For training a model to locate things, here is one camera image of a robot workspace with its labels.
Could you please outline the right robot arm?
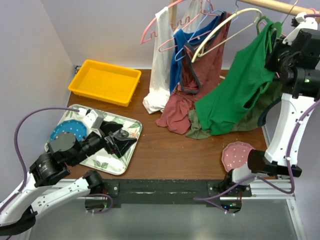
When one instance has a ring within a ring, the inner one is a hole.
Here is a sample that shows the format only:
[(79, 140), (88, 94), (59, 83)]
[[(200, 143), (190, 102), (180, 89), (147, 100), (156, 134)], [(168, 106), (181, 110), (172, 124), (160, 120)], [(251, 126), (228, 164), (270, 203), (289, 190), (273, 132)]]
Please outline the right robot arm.
[(296, 28), (284, 39), (276, 41), (267, 55), (265, 68), (279, 73), (281, 109), (277, 126), (266, 151), (252, 149), (247, 162), (230, 170), (215, 187), (233, 197), (255, 179), (265, 176), (288, 176), (292, 194), (294, 178), (300, 177), (298, 151), (310, 115), (320, 103), (320, 32)]

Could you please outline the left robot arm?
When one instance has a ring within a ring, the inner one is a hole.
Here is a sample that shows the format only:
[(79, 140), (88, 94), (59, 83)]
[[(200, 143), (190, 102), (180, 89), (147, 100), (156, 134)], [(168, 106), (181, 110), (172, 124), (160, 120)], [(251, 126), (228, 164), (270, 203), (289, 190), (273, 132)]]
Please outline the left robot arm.
[(96, 170), (90, 170), (67, 187), (43, 193), (70, 174), (74, 167), (100, 150), (122, 157), (137, 142), (114, 121), (103, 121), (100, 133), (91, 132), (78, 140), (72, 132), (61, 132), (48, 143), (26, 173), (25, 180), (0, 203), (0, 234), (10, 237), (32, 228), (49, 211), (82, 196), (102, 196), (105, 183)]

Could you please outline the olive green tank top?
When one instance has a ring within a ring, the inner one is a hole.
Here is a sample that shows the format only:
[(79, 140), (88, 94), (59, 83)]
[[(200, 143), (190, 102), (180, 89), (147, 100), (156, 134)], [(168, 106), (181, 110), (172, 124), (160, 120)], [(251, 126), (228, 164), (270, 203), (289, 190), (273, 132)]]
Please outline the olive green tank top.
[[(268, 89), (257, 99), (254, 107), (238, 123), (233, 125), (231, 131), (247, 132), (264, 126), (268, 112), (281, 101), (281, 90), (282, 84), (279, 81), (271, 82)], [(202, 129), (195, 109), (188, 112), (188, 119), (191, 126), (186, 133), (187, 137), (201, 140), (211, 136), (209, 130)]]

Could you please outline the green plastic hanger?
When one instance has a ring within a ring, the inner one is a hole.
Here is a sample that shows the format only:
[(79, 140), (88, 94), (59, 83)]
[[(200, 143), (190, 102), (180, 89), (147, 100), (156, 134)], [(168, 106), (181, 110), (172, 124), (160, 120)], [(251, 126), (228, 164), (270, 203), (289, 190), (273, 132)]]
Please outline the green plastic hanger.
[[(293, 5), (297, 5), (299, 1), (296, 0), (294, 2)], [(267, 28), (267, 25), (270, 24), (269, 26), (269, 33), (267, 35), (267, 43), (269, 44), (269, 47), (268, 47), (268, 50), (267, 50), (267, 53), (269, 54), (270, 53), (270, 50), (271, 50), (271, 46), (275, 46), (275, 41), (276, 39), (279, 39), (281, 38), (281, 33), (282, 33), (282, 27), (283, 27), (283, 24), (284, 22), (286, 21), (286, 19), (288, 18), (288, 16), (290, 16), (289, 14), (286, 14), (285, 17), (283, 17), (281, 19), (280, 22), (272, 22), (267, 16), (262, 16), (258, 22), (256, 23), (256, 30), (257, 30), (257, 33), (259, 34), (262, 30), (266, 29)], [(258, 30), (258, 24), (262, 21), (262, 20), (266, 20), (266, 25), (261, 25), (260, 26), (260, 30)]]

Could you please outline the bright green tank top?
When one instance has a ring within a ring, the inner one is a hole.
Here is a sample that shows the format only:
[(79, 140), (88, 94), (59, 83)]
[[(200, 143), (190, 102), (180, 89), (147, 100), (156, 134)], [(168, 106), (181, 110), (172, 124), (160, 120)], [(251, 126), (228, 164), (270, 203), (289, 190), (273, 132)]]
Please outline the bright green tank top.
[(225, 79), (195, 103), (195, 112), (203, 130), (210, 135), (231, 131), (254, 106), (275, 79), (265, 68), (270, 23), (244, 49), (238, 51)]

